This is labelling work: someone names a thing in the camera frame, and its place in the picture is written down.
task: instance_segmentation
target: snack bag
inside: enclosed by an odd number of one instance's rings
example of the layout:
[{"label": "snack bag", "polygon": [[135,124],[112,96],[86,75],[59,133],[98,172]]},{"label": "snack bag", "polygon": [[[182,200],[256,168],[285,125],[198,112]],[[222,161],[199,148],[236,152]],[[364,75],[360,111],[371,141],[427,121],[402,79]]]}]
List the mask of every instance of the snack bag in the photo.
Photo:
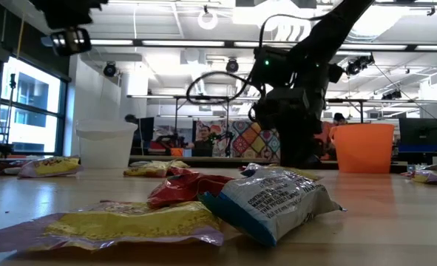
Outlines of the snack bag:
[{"label": "snack bag", "polygon": [[152,161],[141,166],[126,170],[123,174],[131,177],[168,177],[176,174],[192,173],[186,168],[190,166],[180,161],[158,162]]},{"label": "snack bag", "polygon": [[19,172],[20,177],[59,177],[76,174],[83,168],[78,157],[51,157],[27,163]]},{"label": "snack bag", "polygon": [[215,215],[266,246],[316,215],[342,210],[326,188],[294,172],[268,168],[232,180],[218,197],[199,200]]},{"label": "snack bag", "polygon": [[152,208],[160,208],[178,202],[198,200],[197,195],[205,192],[218,196],[223,186],[231,180],[234,179],[200,173],[168,177],[151,192],[147,202]]},{"label": "snack bag", "polygon": [[297,169],[297,168],[282,167],[282,166],[277,166],[274,164],[271,164],[269,166],[261,166],[261,165],[258,165],[257,163],[249,163],[248,166],[246,166],[246,168],[241,171],[241,174],[245,177],[250,177],[254,173],[256,173],[257,170],[263,169],[263,168],[266,168],[266,169],[284,169],[287,171],[291,171],[295,174],[299,174],[301,176],[307,177],[309,180],[313,180],[313,181],[318,181],[318,180],[321,180],[323,178],[323,177],[317,176],[315,174],[308,173],[306,171],[302,171],[302,170]]},{"label": "snack bag", "polygon": [[[138,166],[144,166],[144,165],[146,165],[148,163],[160,163],[160,162],[158,162],[158,161],[152,161],[152,162],[145,162],[145,161],[134,162],[134,163],[131,163],[129,166],[131,166],[131,167],[138,167]],[[178,167],[178,168],[190,168],[190,166],[187,165],[186,163],[184,163],[182,161],[177,161],[177,160],[172,161],[172,166]]]},{"label": "snack bag", "polygon": [[413,172],[412,178],[419,183],[437,183],[437,165],[417,169]]},{"label": "snack bag", "polygon": [[130,177],[166,177],[171,165],[172,161],[151,162],[143,166],[129,168],[123,174]]},{"label": "snack bag", "polygon": [[146,203],[100,202],[0,230],[1,252],[79,247],[99,250],[119,242],[200,240],[222,245],[219,219],[200,202],[150,209]]}]

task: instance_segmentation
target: white bucket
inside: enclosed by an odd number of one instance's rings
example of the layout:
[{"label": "white bucket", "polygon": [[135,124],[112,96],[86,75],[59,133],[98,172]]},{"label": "white bucket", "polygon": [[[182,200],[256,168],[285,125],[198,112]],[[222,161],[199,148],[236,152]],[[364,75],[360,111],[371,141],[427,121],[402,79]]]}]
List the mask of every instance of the white bucket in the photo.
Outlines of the white bucket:
[{"label": "white bucket", "polygon": [[78,121],[76,132],[80,139],[82,166],[127,168],[132,139],[137,128],[137,125],[124,121]]}]

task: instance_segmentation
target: orange bin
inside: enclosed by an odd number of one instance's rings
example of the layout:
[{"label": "orange bin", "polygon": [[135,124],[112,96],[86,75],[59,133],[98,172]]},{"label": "orange bin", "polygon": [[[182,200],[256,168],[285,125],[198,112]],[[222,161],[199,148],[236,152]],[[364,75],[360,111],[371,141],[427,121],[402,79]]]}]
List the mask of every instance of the orange bin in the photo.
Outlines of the orange bin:
[{"label": "orange bin", "polygon": [[331,129],[339,170],[343,173],[387,174],[394,125],[357,124]]}]

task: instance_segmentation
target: wooden table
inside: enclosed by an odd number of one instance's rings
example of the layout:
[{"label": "wooden table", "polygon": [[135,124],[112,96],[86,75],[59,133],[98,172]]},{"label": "wooden table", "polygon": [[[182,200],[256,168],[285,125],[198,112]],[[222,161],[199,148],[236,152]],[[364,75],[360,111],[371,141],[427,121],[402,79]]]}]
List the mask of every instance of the wooden table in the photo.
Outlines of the wooden table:
[{"label": "wooden table", "polygon": [[[239,177],[235,169],[199,169]],[[398,175],[315,171],[348,212],[318,216],[264,248],[225,225],[221,248],[121,245],[97,253],[75,248],[14,256],[3,265],[437,265],[437,185]],[[85,171],[78,177],[0,177],[0,228],[99,200],[145,201],[160,182]]]}]

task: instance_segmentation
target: colorful poster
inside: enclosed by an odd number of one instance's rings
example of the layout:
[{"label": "colorful poster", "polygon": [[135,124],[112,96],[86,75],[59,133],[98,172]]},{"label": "colorful poster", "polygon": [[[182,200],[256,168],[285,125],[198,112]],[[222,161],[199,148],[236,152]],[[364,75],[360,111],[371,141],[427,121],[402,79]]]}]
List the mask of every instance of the colorful poster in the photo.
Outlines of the colorful poster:
[{"label": "colorful poster", "polygon": [[230,122],[230,131],[234,134],[232,157],[280,161],[280,142],[275,130],[261,130],[259,124],[248,121],[233,121]]}]

